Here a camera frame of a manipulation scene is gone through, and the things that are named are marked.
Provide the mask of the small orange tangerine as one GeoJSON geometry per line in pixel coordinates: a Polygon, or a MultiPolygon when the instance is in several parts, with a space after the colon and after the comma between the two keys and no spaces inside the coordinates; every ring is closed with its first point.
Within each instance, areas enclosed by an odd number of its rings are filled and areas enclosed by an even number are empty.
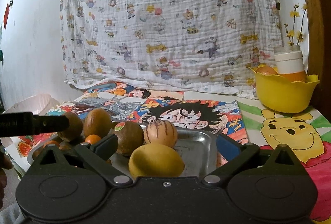
{"type": "Polygon", "coordinates": [[[57,141],[55,141],[55,140],[48,140],[47,142],[45,142],[44,144],[43,144],[43,148],[45,148],[46,146],[48,146],[48,145],[55,145],[55,146],[57,146],[58,148],[60,147],[60,145],[59,145],[59,143],[57,142],[57,141]]]}
{"type": "Polygon", "coordinates": [[[89,135],[85,138],[84,142],[89,144],[95,144],[99,141],[101,141],[101,137],[95,134],[89,135]]]}

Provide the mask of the small brown kiwi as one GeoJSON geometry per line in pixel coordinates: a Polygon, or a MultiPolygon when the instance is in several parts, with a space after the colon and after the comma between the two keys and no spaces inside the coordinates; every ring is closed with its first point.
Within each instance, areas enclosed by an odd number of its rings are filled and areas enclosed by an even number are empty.
{"type": "Polygon", "coordinates": [[[65,142],[71,142],[81,136],[83,131],[82,120],[74,113],[66,112],[63,114],[68,121],[69,127],[66,130],[58,132],[58,136],[65,142]]]}

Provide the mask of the brown kiwi with sticker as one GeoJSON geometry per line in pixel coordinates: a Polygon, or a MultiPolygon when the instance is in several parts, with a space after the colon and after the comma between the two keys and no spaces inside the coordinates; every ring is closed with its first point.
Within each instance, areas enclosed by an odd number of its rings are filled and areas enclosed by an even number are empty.
{"type": "Polygon", "coordinates": [[[116,134],[118,138],[116,153],[122,156],[131,156],[136,148],[144,144],[144,131],[136,122],[123,121],[117,123],[110,131],[116,134]]]}

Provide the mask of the yellow lemon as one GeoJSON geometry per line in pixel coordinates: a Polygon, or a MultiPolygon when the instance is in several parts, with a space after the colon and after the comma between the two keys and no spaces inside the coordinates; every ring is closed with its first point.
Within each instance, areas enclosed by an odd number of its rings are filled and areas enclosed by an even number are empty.
{"type": "Polygon", "coordinates": [[[134,179],[179,177],[185,169],[185,164],[174,149],[162,144],[145,144],[132,152],[128,169],[134,179]]]}

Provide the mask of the striped pepino melon front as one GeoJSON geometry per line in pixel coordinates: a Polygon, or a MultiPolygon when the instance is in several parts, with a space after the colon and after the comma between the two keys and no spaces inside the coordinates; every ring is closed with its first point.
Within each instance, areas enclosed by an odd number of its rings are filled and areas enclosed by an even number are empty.
{"type": "Polygon", "coordinates": [[[178,140],[178,132],[171,122],[156,120],[146,126],[144,140],[146,144],[162,144],[173,148],[178,140]]]}

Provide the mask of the colourful anime drawing mat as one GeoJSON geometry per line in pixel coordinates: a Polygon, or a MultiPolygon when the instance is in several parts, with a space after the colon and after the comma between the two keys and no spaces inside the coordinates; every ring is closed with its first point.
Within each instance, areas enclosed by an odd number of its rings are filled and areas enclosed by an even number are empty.
{"type": "Polygon", "coordinates": [[[248,141],[236,100],[188,100],[184,92],[142,89],[120,82],[97,84],[72,102],[46,108],[45,115],[71,112],[84,120],[95,108],[106,110],[113,122],[165,120],[178,128],[223,133],[240,144],[248,141]]]}

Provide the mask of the yellow plastic bowl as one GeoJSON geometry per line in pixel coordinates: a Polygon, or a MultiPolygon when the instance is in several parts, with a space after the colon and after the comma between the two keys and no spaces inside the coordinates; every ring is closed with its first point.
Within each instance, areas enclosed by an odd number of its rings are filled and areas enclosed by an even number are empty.
{"type": "Polygon", "coordinates": [[[277,75],[265,75],[252,71],[255,75],[256,94],[265,107],[280,113],[300,113],[308,108],[314,89],[320,83],[315,74],[308,75],[305,82],[291,82],[277,75]]]}

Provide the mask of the orange fruit in bowl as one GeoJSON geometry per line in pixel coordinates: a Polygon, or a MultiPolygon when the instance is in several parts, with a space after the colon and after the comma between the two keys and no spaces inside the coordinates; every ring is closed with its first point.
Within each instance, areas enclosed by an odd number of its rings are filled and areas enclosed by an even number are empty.
{"type": "Polygon", "coordinates": [[[267,66],[267,65],[264,65],[262,67],[258,67],[256,69],[256,73],[260,73],[260,74],[263,74],[263,75],[277,75],[277,71],[270,67],[270,66],[267,66]]]}

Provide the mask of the white and orange bottle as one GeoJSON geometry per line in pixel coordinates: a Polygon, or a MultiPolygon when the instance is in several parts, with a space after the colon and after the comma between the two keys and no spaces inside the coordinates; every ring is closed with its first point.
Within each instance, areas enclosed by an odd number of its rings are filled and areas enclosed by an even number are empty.
{"type": "Polygon", "coordinates": [[[274,48],[274,59],[278,74],[290,82],[305,82],[306,72],[300,46],[278,46],[274,48]]]}

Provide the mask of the white cartoon print cloth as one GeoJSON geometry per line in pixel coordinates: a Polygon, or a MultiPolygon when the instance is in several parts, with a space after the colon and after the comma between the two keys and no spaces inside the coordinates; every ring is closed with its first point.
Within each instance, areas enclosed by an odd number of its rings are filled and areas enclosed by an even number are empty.
{"type": "Polygon", "coordinates": [[[65,81],[256,98],[281,44],[276,0],[60,0],[65,81]]]}

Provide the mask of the yellow artificial flowers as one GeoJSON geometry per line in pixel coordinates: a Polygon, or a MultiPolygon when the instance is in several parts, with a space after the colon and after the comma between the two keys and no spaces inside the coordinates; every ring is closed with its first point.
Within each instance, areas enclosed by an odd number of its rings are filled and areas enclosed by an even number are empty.
{"type": "Polygon", "coordinates": [[[303,25],[306,14],[306,3],[302,4],[301,6],[299,6],[299,4],[295,4],[292,10],[289,12],[291,24],[284,23],[285,35],[289,46],[299,46],[305,40],[303,25]]]}

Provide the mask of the wooden door frame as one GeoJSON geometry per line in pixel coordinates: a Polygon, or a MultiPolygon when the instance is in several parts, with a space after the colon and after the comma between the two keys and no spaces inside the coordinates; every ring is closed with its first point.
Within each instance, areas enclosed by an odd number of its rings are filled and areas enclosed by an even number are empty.
{"type": "Polygon", "coordinates": [[[319,76],[312,105],[330,114],[330,0],[306,0],[309,24],[308,73],[319,76]]]}

